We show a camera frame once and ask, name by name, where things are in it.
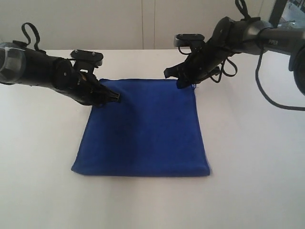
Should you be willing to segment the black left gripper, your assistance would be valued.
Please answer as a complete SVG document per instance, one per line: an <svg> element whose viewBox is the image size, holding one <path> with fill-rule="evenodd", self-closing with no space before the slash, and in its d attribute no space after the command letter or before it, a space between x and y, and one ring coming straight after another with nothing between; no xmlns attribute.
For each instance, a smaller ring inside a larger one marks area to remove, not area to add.
<svg viewBox="0 0 305 229"><path fill-rule="evenodd" d="M93 74L96 65L89 61L60 60L55 64L51 84L54 90L82 105L99 106L105 103L119 103L120 93L99 83Z"/></svg>

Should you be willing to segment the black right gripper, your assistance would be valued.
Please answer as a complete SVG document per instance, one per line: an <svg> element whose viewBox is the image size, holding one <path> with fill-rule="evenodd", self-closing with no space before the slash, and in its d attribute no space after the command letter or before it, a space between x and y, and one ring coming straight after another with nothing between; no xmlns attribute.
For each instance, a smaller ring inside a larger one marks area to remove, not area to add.
<svg viewBox="0 0 305 229"><path fill-rule="evenodd" d="M217 23L211 38L192 51L182 65L175 65L164 70L165 78L177 78L178 89L196 85L208 78L219 83L224 68L218 69L218 65L224 65L226 59L235 54L226 43L233 22L229 17L222 18Z"/></svg>

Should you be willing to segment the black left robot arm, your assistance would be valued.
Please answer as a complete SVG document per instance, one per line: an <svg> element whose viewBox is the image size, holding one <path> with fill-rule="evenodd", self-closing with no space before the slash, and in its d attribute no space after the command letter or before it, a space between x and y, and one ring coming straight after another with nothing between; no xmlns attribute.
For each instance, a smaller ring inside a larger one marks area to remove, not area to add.
<svg viewBox="0 0 305 229"><path fill-rule="evenodd" d="M119 93L102 85L93 73L102 60L99 52L74 50L66 59L5 42L0 45L0 82L49 88L82 105L119 102Z"/></svg>

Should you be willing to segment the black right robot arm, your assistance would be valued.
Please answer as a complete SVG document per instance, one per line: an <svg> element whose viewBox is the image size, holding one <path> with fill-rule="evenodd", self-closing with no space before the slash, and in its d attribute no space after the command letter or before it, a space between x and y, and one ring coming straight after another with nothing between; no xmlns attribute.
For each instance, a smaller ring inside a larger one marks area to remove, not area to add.
<svg viewBox="0 0 305 229"><path fill-rule="evenodd" d="M177 78L178 88L219 74L218 65L235 54L272 51L290 56L288 69L294 73L297 88L305 92L304 29L274 28L259 18L234 21L224 17L208 41L201 34L177 34L174 45L191 49L184 62L164 70L165 78Z"/></svg>

